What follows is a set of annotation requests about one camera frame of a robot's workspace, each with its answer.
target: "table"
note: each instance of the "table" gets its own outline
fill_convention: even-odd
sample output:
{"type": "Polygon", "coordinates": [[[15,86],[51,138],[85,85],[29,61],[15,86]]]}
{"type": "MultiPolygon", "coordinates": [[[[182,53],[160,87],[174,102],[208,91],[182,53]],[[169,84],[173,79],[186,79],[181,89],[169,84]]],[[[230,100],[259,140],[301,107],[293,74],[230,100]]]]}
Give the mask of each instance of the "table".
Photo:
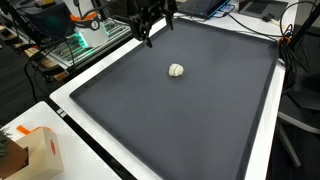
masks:
{"type": "MultiPolygon", "coordinates": [[[[289,2],[289,4],[295,2],[297,2],[297,0],[292,0],[289,2]]],[[[284,16],[283,24],[294,24],[296,11],[296,6],[288,10],[286,15],[284,16]]],[[[260,19],[244,16],[238,13],[232,13],[232,16],[234,16],[243,24],[250,26],[250,28],[255,29],[256,31],[280,35],[279,27],[271,23],[266,23],[260,19]]],[[[247,31],[242,26],[234,22],[230,17],[221,19],[212,18],[211,20],[204,22],[204,24],[234,31],[247,31]]],[[[150,34],[154,34],[165,25],[165,20],[159,21],[152,27],[150,34]]],[[[117,61],[120,57],[128,53],[140,43],[141,42],[138,42],[135,39],[129,41],[107,57],[103,58],[97,64],[74,78],[72,81],[52,93],[50,95],[50,98],[55,103],[57,103],[72,119],[74,119],[75,122],[82,126],[86,132],[88,132],[93,138],[95,138],[95,140],[100,143],[100,145],[103,146],[106,151],[108,151],[115,159],[117,159],[136,178],[146,180],[160,179],[157,174],[155,174],[151,169],[149,169],[145,164],[137,159],[131,152],[124,148],[124,146],[122,146],[114,137],[112,137],[107,131],[105,131],[100,125],[98,125],[69,97],[71,92],[73,92],[86,81],[107,68],[113,62],[117,61]]],[[[277,119],[284,74],[284,68],[280,64],[277,64],[269,87],[269,92],[262,112],[255,142],[252,148],[252,153],[246,172],[247,180],[265,179],[277,119]]]]}
{"type": "Polygon", "coordinates": [[[19,125],[29,130],[46,126],[57,134],[64,171],[52,180],[121,179],[45,102],[39,102],[3,128],[8,128],[11,138],[17,140],[24,136],[15,129],[19,125]]]}

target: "black tray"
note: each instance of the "black tray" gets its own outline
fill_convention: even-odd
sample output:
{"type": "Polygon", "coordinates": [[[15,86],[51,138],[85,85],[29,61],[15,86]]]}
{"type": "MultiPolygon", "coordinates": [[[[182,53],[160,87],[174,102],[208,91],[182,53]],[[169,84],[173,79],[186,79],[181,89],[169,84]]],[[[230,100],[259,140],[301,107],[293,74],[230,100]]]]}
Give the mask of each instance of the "black tray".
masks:
{"type": "Polygon", "coordinates": [[[276,44],[183,19],[151,39],[71,98],[164,179],[243,179],[276,44]]]}

